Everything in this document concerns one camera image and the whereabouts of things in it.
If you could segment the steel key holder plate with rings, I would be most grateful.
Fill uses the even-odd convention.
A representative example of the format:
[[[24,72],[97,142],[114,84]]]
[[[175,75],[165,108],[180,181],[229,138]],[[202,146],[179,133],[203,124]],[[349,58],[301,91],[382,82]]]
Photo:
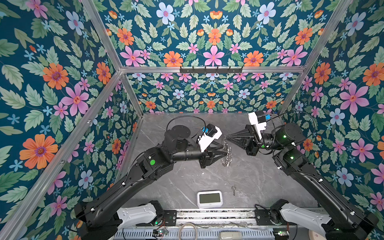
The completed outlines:
[[[226,137],[224,137],[223,140],[223,150],[227,153],[226,157],[222,159],[222,165],[224,167],[229,167],[233,158],[232,158],[232,148],[228,143],[228,140]]]

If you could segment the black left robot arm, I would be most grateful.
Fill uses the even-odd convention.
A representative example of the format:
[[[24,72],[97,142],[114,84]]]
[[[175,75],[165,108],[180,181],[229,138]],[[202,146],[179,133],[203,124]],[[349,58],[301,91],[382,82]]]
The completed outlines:
[[[221,151],[222,145],[216,143],[222,135],[219,127],[207,125],[196,141],[190,135],[190,129],[183,125],[167,130],[163,142],[141,154],[129,172],[104,194],[91,202],[77,204],[76,218],[83,222],[77,230],[80,238],[108,240],[127,227],[161,224],[165,212],[158,201],[131,208],[125,208],[124,204],[172,171],[176,162],[198,161],[204,169],[227,155]]]

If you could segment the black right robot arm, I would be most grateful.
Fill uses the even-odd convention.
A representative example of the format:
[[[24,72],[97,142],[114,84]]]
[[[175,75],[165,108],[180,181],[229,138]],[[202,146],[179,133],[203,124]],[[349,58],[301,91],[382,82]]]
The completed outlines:
[[[326,211],[314,213],[280,199],[269,209],[273,224],[294,223],[327,240],[364,240],[377,226],[379,219],[375,214],[363,212],[350,203],[297,149],[296,145],[306,140],[297,124],[288,123],[270,134],[259,133],[256,126],[246,125],[244,130],[226,139],[244,149],[248,156],[270,149],[278,169],[304,187]]]

